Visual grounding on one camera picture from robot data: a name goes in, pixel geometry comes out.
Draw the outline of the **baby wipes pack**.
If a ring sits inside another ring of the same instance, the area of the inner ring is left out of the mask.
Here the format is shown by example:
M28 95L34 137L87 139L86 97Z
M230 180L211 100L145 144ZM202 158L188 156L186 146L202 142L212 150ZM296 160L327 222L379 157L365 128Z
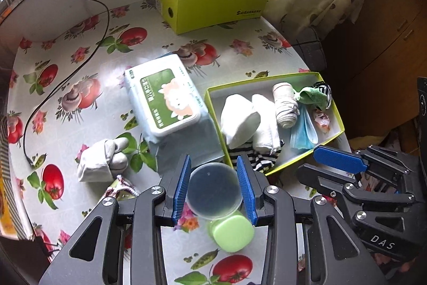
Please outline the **baby wipes pack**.
M178 55L125 70L124 84L157 172L182 155L192 167L223 159L214 121Z

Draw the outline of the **grey white work glove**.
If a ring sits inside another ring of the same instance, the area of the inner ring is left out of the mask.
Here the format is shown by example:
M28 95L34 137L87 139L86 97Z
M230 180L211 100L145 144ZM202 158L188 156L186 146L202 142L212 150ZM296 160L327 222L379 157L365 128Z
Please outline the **grey white work glove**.
M112 182L129 166L124 154L129 140L125 137L100 140L85 149L77 166L80 182Z

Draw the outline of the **yellow-green shoe box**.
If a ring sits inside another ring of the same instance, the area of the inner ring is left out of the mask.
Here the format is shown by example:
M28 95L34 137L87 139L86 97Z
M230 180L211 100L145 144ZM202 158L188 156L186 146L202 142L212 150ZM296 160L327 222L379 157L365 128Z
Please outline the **yellow-green shoe box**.
M259 18L268 0L156 0L164 21L177 34L226 22Z

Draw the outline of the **black white striped sock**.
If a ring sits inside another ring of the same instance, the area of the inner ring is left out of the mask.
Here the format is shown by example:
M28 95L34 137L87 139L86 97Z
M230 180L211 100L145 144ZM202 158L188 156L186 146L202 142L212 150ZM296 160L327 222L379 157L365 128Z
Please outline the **black white striped sock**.
M239 155L246 155L250 161L252 169L261 173L267 173L273 169L281 152L282 149L279 148L272 153L270 151L267 153L260 153L252 147L251 141L246 142L235 149L228 150L233 167L236 167Z

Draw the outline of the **green small cloth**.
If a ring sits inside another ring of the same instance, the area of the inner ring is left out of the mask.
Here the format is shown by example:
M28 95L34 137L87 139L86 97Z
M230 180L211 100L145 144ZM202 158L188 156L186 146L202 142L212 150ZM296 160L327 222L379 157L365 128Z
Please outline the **green small cloth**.
M299 103L314 105L321 111L329 109L331 105L331 94L325 87L305 87L295 93L294 98Z

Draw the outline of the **red-trimmed cloth pouch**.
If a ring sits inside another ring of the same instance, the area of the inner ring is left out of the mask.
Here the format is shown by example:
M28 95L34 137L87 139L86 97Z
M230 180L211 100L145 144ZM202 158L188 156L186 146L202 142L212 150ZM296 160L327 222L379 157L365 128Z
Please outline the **red-trimmed cloth pouch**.
M104 197L113 197L117 201L130 200L139 196L141 191L121 174L106 189Z

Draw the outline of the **round transparent lid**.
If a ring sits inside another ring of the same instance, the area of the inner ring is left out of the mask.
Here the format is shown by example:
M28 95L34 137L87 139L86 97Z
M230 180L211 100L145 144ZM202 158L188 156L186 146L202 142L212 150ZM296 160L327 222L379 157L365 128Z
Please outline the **round transparent lid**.
M186 203L197 216L219 220L232 215L242 204L235 169L224 163L206 163L190 175Z

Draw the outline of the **shallow yellow-rimmed box tray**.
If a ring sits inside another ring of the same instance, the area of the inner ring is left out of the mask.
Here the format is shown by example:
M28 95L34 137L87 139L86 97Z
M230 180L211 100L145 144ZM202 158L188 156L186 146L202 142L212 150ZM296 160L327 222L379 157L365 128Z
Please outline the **shallow yellow-rimmed box tray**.
M236 166L245 154L270 175L338 138L345 127L328 87L318 72L300 72L208 88L224 162Z

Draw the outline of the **blue face mask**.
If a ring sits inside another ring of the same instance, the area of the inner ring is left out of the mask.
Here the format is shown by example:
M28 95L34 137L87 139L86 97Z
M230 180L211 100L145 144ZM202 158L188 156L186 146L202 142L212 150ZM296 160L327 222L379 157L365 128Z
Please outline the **blue face mask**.
M290 133L290 147L297 150L310 150L318 145L318 135L308 113L307 107L300 106L300 115Z

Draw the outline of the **wooden cabinet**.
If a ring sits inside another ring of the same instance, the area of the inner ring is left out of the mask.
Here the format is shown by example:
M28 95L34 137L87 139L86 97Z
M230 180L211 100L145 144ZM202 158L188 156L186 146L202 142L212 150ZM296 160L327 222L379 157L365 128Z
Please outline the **wooden cabinet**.
M334 32L330 60L349 138L382 136L418 115L426 76L426 0L365 0Z

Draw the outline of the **floral plastic tablecloth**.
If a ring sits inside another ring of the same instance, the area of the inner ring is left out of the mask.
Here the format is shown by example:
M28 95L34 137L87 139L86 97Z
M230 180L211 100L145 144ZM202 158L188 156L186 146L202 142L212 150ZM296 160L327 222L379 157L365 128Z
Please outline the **floral plastic tablecloth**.
M147 0L96 15L52 42L24 41L9 92L9 163L33 231L57 252L97 206L106 184L80 182L77 164L99 140L129 140L124 177L139 190L160 180L125 70L176 53L204 100L214 86L310 72L280 38L264 19L177 35Z

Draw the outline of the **grey white sock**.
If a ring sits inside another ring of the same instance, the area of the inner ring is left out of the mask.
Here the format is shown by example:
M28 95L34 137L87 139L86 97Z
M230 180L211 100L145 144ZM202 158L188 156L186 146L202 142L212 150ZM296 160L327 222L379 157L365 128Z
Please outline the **grey white sock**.
M277 124L284 129L292 128L300 115L298 102L294 98L295 90L290 83L278 83L272 91Z

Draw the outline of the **white terry towel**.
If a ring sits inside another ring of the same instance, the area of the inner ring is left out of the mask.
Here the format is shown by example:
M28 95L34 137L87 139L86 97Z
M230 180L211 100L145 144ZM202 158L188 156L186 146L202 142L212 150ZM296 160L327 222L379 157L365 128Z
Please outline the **white terry towel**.
M281 150L281 140L276 122L275 104L261 94L252 96L252 104L260 115L260 125L252 137L253 149L264 155Z

